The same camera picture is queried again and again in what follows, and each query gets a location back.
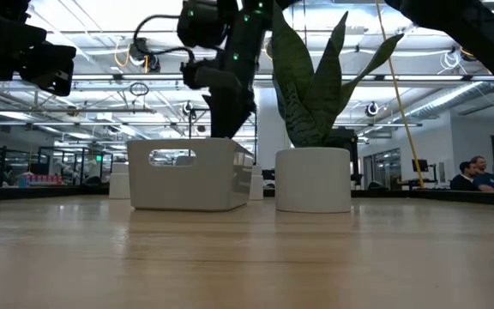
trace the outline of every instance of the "person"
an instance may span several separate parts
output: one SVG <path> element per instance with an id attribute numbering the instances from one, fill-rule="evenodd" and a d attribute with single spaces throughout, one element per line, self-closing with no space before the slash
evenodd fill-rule
<path id="1" fill-rule="evenodd" d="M 470 163 L 476 165 L 476 176 L 473 179 L 473 183 L 483 192 L 494 192 L 494 175 L 487 173 L 487 161 L 481 155 L 476 155 L 470 160 Z"/>
<path id="2" fill-rule="evenodd" d="M 473 184 L 473 177 L 476 176 L 476 164 L 462 162 L 459 165 L 461 173 L 451 180 L 451 190 L 455 191 L 478 191 L 478 187 Z"/>

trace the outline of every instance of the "wooden table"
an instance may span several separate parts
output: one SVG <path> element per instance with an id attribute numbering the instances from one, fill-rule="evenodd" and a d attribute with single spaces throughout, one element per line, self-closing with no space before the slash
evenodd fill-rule
<path id="1" fill-rule="evenodd" d="M 351 214 L 0 202 L 0 308 L 494 308 L 494 206 L 354 199 Z"/>

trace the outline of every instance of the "ceiling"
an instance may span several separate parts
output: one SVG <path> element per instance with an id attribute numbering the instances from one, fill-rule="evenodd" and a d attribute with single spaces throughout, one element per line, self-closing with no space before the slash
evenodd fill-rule
<path id="1" fill-rule="evenodd" d="M 284 11 L 287 21 L 307 42 L 314 64 L 319 62 L 322 49 L 326 45 L 330 31 L 342 15 L 348 11 L 348 29 L 346 43 L 340 55 L 344 75 L 356 75 L 370 61 L 372 52 L 383 42 L 377 18 L 377 8 L 368 0 L 307 0 Z M 101 119 L 117 123 L 150 123 L 154 125 L 129 125 L 123 130 L 124 140 L 130 138 L 166 138 L 184 137 L 188 132 L 187 118 L 182 109 L 185 102 L 194 107 L 207 108 L 202 99 L 205 91 L 187 89 L 179 73 L 180 63 L 187 59 L 181 52 L 174 52 L 160 57 L 160 80 L 143 81 L 149 86 L 145 96 L 135 96 L 130 91 L 135 78 L 115 82 L 110 74 L 144 75 L 142 65 L 135 65 L 127 60 L 127 49 L 137 24 L 147 15 L 178 15 L 182 2 L 178 0 L 32 0 L 27 23 L 47 29 L 48 40 L 53 44 L 72 45 L 77 48 L 75 58 L 75 79 L 73 92 L 66 98 L 55 98 L 47 93 L 20 81 L 0 83 L 0 108 L 32 108 L 40 110 L 61 111 L 76 106 L 96 112 L 81 112 L 79 115 L 67 115 L 63 112 L 36 112 L 31 116 L 39 122 L 94 122 Z M 479 63 L 465 62 L 458 53 L 448 54 L 457 44 L 445 33 L 414 26 L 400 13 L 382 5 L 383 26 L 389 37 L 396 33 L 405 33 L 406 38 L 398 45 L 392 57 L 396 74 L 417 76 L 459 76 L 486 75 L 486 69 Z M 148 46 L 153 50 L 163 50 L 181 45 L 175 28 L 176 20 L 160 19 L 149 22 L 140 36 L 148 38 Z M 197 58 L 210 58 L 213 51 L 196 48 Z M 272 72 L 271 60 L 262 52 L 259 59 L 258 74 Z M 375 75 L 389 75 L 387 64 L 378 68 Z M 425 78 L 423 82 L 402 82 L 399 93 L 402 101 L 410 105 L 425 96 L 435 93 L 440 88 L 458 86 L 454 82 Z M 255 83 L 258 88 L 271 87 L 268 81 Z M 487 98 L 494 102 L 494 97 Z M 380 107 L 376 118 L 365 116 L 364 108 L 371 102 Z M 358 87 L 345 111 L 337 122 L 372 123 L 379 118 L 394 116 L 399 111 L 395 90 L 388 82 L 363 82 Z M 6 120 L 22 120 L 7 117 Z M 197 124 L 210 125 L 208 113 L 198 112 Z M 255 140 L 255 117 L 252 116 L 238 133 L 238 140 L 252 149 Z M 90 136 L 90 139 L 115 140 L 114 133 L 107 128 L 90 126 L 88 129 L 66 128 L 62 125 L 45 125 L 44 128 L 61 134 L 77 130 Z M 194 128 L 194 136 L 206 136 L 208 130 L 199 132 Z"/>

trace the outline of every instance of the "snake plant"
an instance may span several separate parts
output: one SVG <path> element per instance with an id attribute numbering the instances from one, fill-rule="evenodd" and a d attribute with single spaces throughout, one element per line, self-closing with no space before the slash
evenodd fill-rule
<path id="1" fill-rule="evenodd" d="M 334 28 L 316 71 L 302 39 L 274 4 L 272 21 L 273 81 L 280 115 L 296 148 L 323 147 L 333 123 L 358 83 L 392 55 L 402 34 L 386 39 L 353 80 L 342 83 L 339 55 L 346 35 L 346 12 Z"/>

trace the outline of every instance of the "white wall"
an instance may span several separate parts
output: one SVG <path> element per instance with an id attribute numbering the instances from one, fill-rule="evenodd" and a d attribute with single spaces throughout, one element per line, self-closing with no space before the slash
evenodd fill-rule
<path id="1" fill-rule="evenodd" d="M 0 147 L 37 153 L 39 146 L 54 146 L 55 136 L 42 131 L 11 127 L 10 133 L 0 131 Z"/>
<path id="2" fill-rule="evenodd" d="M 285 123 L 278 112 L 277 99 L 273 88 L 257 88 L 258 104 L 258 150 L 257 164 L 262 169 L 275 168 L 275 154 L 289 148 Z"/>
<path id="3" fill-rule="evenodd" d="M 417 156 L 419 159 L 428 160 L 428 164 L 444 162 L 446 180 L 449 181 L 457 174 L 453 166 L 453 138 L 449 112 L 442 113 L 439 119 L 425 120 L 421 123 L 422 127 L 410 128 Z M 395 148 L 399 148 L 401 152 L 401 179 L 416 179 L 418 175 L 413 171 L 413 152 L 404 128 L 395 131 L 392 139 L 372 139 L 370 145 L 359 146 L 358 156 L 362 159 L 367 155 Z M 433 173 L 423 173 L 423 177 L 432 179 Z"/>
<path id="4" fill-rule="evenodd" d="M 493 172 L 491 136 L 494 136 L 494 118 L 453 117 L 451 125 L 455 164 L 458 166 L 475 155 L 481 155 L 487 160 L 488 170 Z"/>

